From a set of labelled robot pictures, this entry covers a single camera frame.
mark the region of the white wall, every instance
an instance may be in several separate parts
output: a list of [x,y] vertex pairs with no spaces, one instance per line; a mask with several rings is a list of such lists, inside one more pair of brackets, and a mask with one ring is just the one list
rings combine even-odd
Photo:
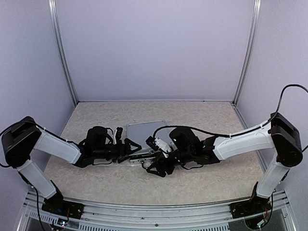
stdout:
[[[308,87],[308,1],[263,0],[251,63],[239,101],[248,125],[256,125],[276,110],[282,88],[290,83]],[[300,131],[302,146],[308,143],[308,95],[288,89],[281,114]],[[263,152],[270,162],[272,152]],[[308,151],[302,163],[284,180],[300,231],[307,230]]]
[[254,0],[61,0],[80,101],[231,101]]
[[[72,111],[48,1],[0,1],[0,131],[29,115],[59,134]],[[46,166],[48,155],[32,156]],[[12,168],[0,168],[0,183],[0,230],[13,231],[28,186]]]

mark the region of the robotic arm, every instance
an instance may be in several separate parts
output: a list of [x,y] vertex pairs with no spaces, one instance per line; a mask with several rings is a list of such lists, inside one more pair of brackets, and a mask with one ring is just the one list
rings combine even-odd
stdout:
[[113,140],[106,128],[96,126],[77,145],[47,132],[33,118],[27,116],[3,134],[2,145],[8,165],[16,168],[23,180],[34,186],[45,198],[42,210],[80,219],[83,205],[64,201],[59,189],[32,161],[30,154],[33,149],[40,150],[77,167],[93,165],[96,159],[121,163],[130,154],[141,149],[140,145],[127,138],[123,144],[122,131],[122,128],[117,128]]
[[190,128],[175,128],[169,135],[177,148],[174,151],[159,138],[149,137],[147,144],[154,150],[161,150],[162,154],[146,171],[165,177],[172,174],[175,166],[191,161],[200,165],[216,164],[235,155],[275,148],[275,156],[261,182],[255,184],[250,200],[230,205],[233,218],[261,213],[265,208],[270,210],[269,198],[275,187],[290,168],[303,159],[298,130],[279,113],[271,114],[271,118],[269,123],[265,121],[229,137],[212,136],[204,141],[200,141]]

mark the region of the robotic hand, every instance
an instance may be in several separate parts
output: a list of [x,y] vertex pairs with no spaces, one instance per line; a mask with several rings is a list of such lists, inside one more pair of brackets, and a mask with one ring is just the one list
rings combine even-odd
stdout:
[[123,143],[122,131],[122,128],[117,128],[112,138],[107,128],[96,126],[88,131],[86,139],[75,144],[46,131],[27,116],[5,131],[2,146],[8,165],[17,169],[23,180],[35,187],[45,198],[42,210],[80,219],[84,206],[63,200],[59,189],[31,160],[30,154],[33,149],[40,150],[77,167],[93,165],[97,159],[121,163],[130,154],[141,149],[140,145],[127,138]]
[[233,218],[245,217],[272,209],[269,198],[275,187],[284,180],[291,167],[302,159],[298,130],[281,114],[271,114],[271,119],[261,125],[229,136],[212,136],[200,141],[189,127],[179,126],[170,133],[176,150],[172,150],[159,138],[149,137],[146,143],[162,153],[153,159],[146,169],[148,173],[165,177],[176,166],[194,161],[200,165],[216,164],[229,157],[267,148],[275,148],[276,154],[261,182],[254,186],[250,200],[230,205]]

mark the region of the marbled surface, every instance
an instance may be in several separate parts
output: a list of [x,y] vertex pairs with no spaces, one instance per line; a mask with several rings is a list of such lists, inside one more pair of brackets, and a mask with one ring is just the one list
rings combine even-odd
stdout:
[[[123,127],[124,138],[127,124],[157,120],[217,133],[242,130],[229,103],[79,103],[62,137],[79,142],[91,127],[104,126]],[[203,133],[196,134],[200,139],[206,137]],[[177,167],[165,178],[129,163],[78,168],[54,156],[45,173],[66,197],[127,205],[188,205],[250,196],[255,182],[263,175],[255,153],[190,171]]]

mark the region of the vertical metal post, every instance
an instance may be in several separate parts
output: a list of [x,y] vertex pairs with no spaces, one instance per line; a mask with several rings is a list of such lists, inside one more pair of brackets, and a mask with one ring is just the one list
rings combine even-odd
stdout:
[[242,93],[242,90],[243,90],[243,86],[244,86],[244,82],[245,82],[245,78],[246,78],[246,75],[247,75],[250,57],[251,57],[251,54],[252,54],[255,36],[256,36],[256,32],[257,32],[257,24],[258,24],[258,20],[259,20],[260,7],[261,7],[261,0],[255,0],[254,12],[253,12],[251,26],[250,26],[250,33],[249,33],[249,39],[248,39],[248,45],[247,45],[247,49],[246,49],[244,64],[242,66],[240,81],[238,83],[236,93],[235,93],[235,96],[234,96],[234,99],[233,99],[233,104],[235,106],[237,106],[237,103],[240,99],[240,96],[241,96],[241,93]]
[[52,25],[53,25],[53,30],[54,30],[54,34],[56,37],[56,43],[57,43],[57,47],[58,47],[58,51],[59,51],[59,55],[60,55],[60,59],[61,59],[61,63],[62,63],[62,68],[64,71],[64,76],[66,79],[66,83],[72,98],[72,101],[74,103],[75,106],[77,106],[78,104],[78,97],[76,94],[76,90],[71,78],[71,75],[69,73],[68,70],[68,65],[67,65],[67,61],[65,58],[65,53],[64,53],[64,48],[63,48],[63,44],[62,44],[62,40],[61,40],[61,33],[60,33],[60,26],[59,26],[59,20],[58,20],[58,14],[57,14],[57,8],[56,8],[56,1],[55,0],[48,0],[49,3],[49,10],[50,10],[50,14],[51,14],[51,21],[52,21]]

